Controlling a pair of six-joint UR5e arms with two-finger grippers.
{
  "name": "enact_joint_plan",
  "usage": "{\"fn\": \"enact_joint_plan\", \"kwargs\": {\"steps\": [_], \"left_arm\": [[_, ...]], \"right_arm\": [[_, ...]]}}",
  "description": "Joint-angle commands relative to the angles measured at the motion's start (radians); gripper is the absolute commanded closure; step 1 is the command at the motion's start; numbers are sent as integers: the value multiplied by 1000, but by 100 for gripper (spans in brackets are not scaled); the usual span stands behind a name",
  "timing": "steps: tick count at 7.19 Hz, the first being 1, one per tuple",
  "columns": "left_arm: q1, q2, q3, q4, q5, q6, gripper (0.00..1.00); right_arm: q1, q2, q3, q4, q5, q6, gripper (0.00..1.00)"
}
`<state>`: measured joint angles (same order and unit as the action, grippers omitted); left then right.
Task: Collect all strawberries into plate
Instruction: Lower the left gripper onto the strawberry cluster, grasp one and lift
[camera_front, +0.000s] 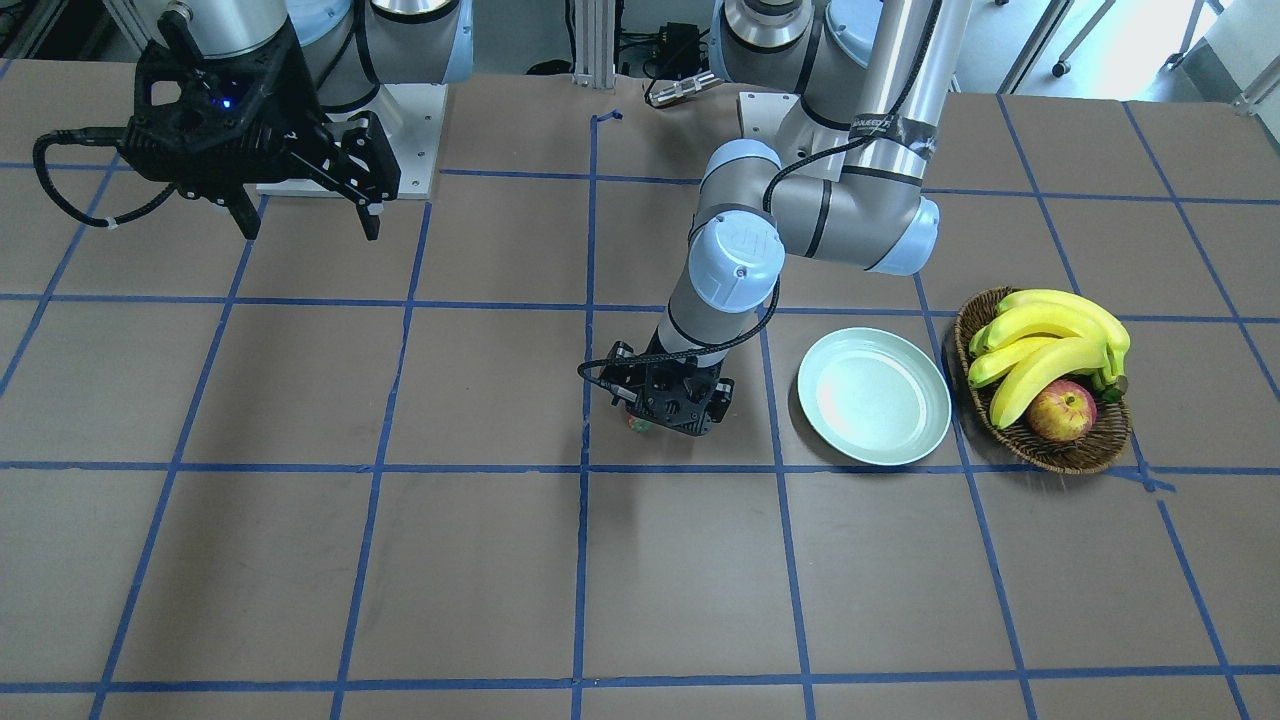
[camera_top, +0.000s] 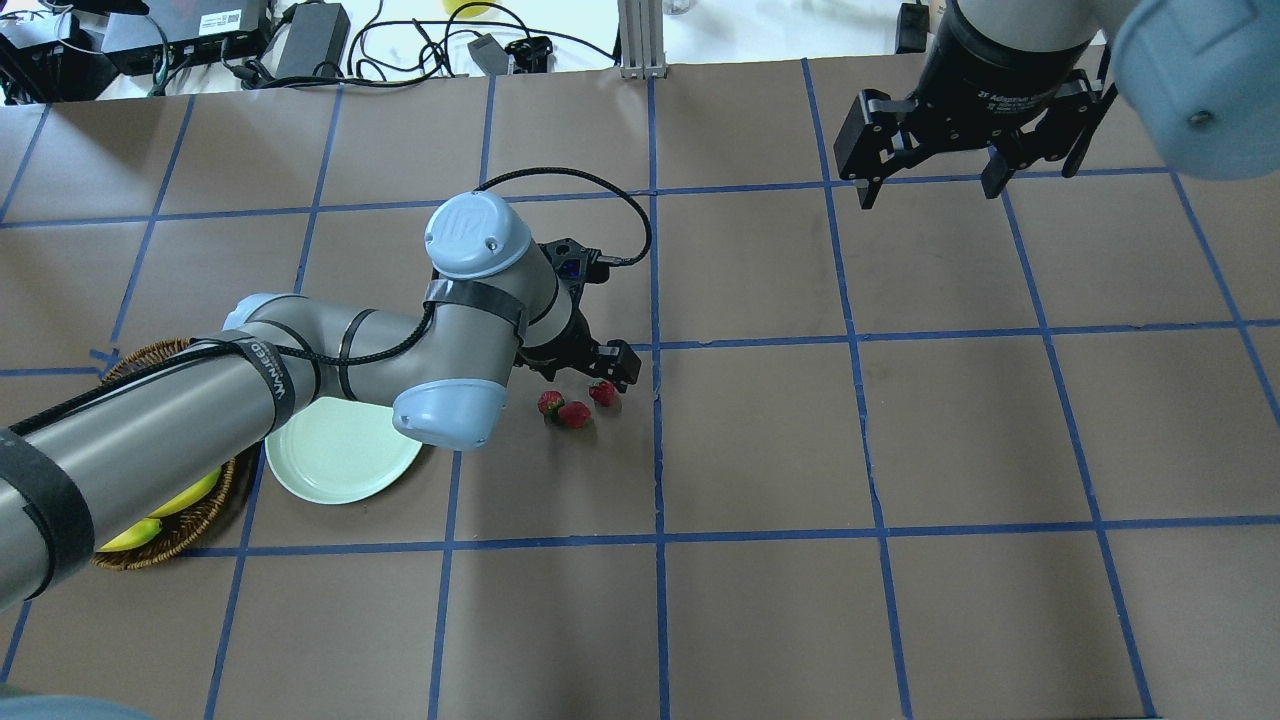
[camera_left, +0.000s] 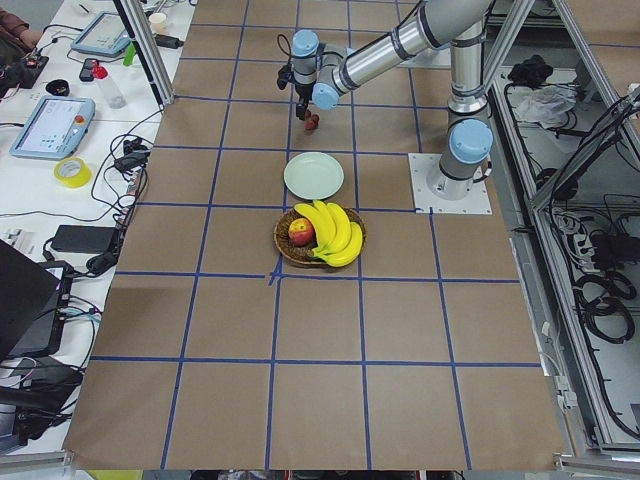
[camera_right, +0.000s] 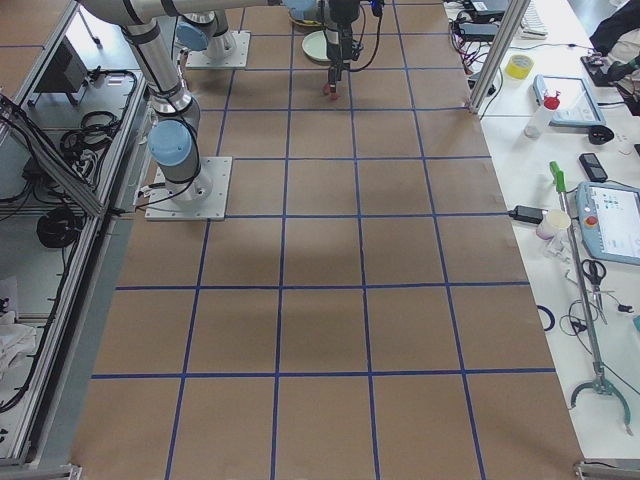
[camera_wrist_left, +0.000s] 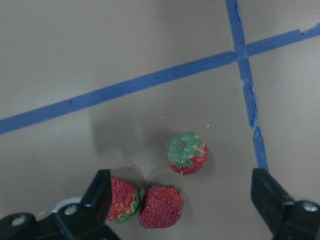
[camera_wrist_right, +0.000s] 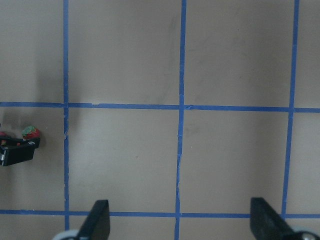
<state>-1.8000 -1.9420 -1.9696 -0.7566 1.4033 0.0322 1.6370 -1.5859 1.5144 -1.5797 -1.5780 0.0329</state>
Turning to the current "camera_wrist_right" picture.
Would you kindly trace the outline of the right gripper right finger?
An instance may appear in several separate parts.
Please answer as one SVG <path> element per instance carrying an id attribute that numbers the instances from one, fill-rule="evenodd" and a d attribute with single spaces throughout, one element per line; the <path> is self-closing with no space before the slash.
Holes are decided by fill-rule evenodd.
<path id="1" fill-rule="evenodd" d="M 250 230 L 256 240 L 288 240 L 295 234 L 262 197 L 250 200 Z"/>

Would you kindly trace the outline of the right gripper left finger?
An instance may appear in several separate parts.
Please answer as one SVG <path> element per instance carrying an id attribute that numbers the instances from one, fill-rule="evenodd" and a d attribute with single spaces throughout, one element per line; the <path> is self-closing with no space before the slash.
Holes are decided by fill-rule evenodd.
<path id="1" fill-rule="evenodd" d="M 111 231 L 108 200 L 97 200 L 80 227 L 77 240 L 107 240 Z"/>

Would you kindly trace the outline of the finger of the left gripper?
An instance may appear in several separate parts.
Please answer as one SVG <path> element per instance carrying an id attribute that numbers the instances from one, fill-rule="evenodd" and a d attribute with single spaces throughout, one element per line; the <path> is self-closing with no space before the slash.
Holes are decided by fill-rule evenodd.
<path id="1" fill-rule="evenodd" d="M 40 138 L 22 139 L 2 136 L 0 138 L 0 165 L 2 167 L 30 161 L 35 149 L 39 148 Z"/>

